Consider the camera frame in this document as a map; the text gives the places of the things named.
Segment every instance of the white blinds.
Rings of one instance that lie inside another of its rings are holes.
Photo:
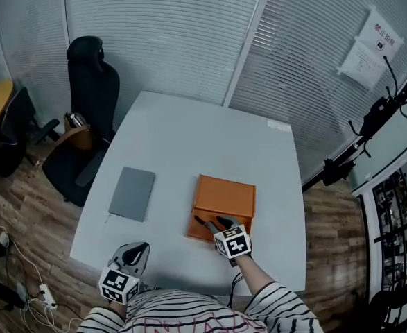
[[[66,0],[69,39],[96,35],[121,78],[116,122],[140,90],[221,105],[257,0]]]
[[[392,61],[399,84],[407,76],[407,0],[268,0],[236,87],[231,108],[292,125],[301,177],[355,138],[372,103],[393,89],[387,72],[372,92],[339,67],[375,5],[405,38]]]
[[[62,0],[0,0],[0,40],[16,86],[28,88],[37,118],[71,109]]]

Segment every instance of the orange box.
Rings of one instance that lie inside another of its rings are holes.
[[[229,180],[200,175],[187,236],[212,241],[212,233],[194,216],[203,221],[213,221],[221,230],[223,226],[217,216],[233,216],[245,225],[249,234],[256,209],[256,187]]]

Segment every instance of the bag on chair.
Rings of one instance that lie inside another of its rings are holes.
[[[71,142],[82,151],[90,151],[95,145],[96,138],[85,118],[81,114],[73,113],[64,115],[64,135],[55,143],[55,147],[64,141]]]

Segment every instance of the power strip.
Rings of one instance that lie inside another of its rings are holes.
[[[40,285],[40,290],[42,291],[44,301],[43,303],[50,309],[57,309],[57,303],[53,299],[51,290],[49,290],[48,285],[46,284],[41,284]]]

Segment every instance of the paper sign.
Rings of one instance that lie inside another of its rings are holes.
[[[276,129],[281,130],[283,132],[293,133],[293,130],[291,129],[291,126],[287,125],[286,123],[281,123],[281,122],[277,122],[277,121],[268,120],[268,127],[276,128]]]
[[[391,61],[403,43],[403,38],[373,8],[338,73],[372,89],[387,68],[383,56]]]
[[[386,69],[385,60],[381,60],[362,42],[356,41],[341,69],[343,73],[372,89]]]

